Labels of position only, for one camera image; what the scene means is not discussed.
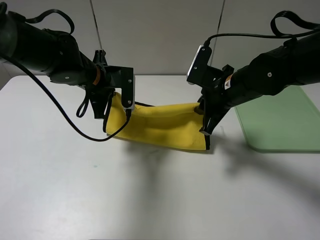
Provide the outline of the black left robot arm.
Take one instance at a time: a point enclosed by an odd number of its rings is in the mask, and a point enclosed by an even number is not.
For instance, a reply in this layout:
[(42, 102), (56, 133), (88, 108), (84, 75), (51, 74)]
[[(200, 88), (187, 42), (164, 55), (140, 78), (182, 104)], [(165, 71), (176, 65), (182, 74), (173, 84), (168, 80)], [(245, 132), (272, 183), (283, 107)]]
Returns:
[[(62, 16), (68, 22), (70, 32), (34, 26), (50, 14)], [(133, 110), (133, 68), (109, 65), (103, 49), (96, 50), (93, 59), (89, 59), (79, 50), (72, 35), (74, 29), (71, 18), (60, 10), (50, 9), (37, 17), (26, 18), (8, 11), (5, 2), (0, 4), (0, 52), (28, 70), (46, 74), (52, 83), (84, 89), (84, 100), (76, 112), (78, 118), (91, 105), (94, 118), (105, 119), (116, 89), (122, 91), (124, 110)]]

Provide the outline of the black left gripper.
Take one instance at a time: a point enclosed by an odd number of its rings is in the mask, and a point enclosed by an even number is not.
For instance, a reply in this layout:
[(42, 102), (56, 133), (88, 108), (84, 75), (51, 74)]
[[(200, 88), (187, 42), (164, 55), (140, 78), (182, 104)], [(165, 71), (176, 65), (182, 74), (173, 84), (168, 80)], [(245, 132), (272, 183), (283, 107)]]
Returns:
[(93, 63), (97, 67), (97, 77), (90, 90), (89, 100), (95, 119), (104, 119), (109, 95), (115, 89), (121, 89), (121, 69), (124, 66), (108, 65), (106, 52), (96, 50)]

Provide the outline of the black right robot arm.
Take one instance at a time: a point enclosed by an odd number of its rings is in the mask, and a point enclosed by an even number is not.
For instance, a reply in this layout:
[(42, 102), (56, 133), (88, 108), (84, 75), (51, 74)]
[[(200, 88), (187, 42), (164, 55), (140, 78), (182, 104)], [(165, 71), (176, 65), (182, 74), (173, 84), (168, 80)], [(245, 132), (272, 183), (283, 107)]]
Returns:
[(187, 74), (187, 82), (201, 87), (198, 100), (203, 114), (200, 132), (211, 135), (232, 107), (275, 96), (288, 86), (320, 81), (320, 34), (291, 38), (280, 47), (261, 53), (249, 65), (235, 71), (230, 65), (208, 65), (212, 49), (200, 46)]

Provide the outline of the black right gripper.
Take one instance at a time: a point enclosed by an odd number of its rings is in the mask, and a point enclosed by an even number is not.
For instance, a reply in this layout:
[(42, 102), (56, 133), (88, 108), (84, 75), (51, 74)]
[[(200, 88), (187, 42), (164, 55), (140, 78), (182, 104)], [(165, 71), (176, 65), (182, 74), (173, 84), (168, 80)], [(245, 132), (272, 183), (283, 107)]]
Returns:
[(234, 73), (234, 68), (225, 65), (222, 70), (208, 66), (201, 80), (201, 98), (198, 106), (194, 108), (197, 114), (203, 114), (202, 127), (199, 132), (203, 135), (211, 135), (228, 112), (224, 107), (225, 81)]

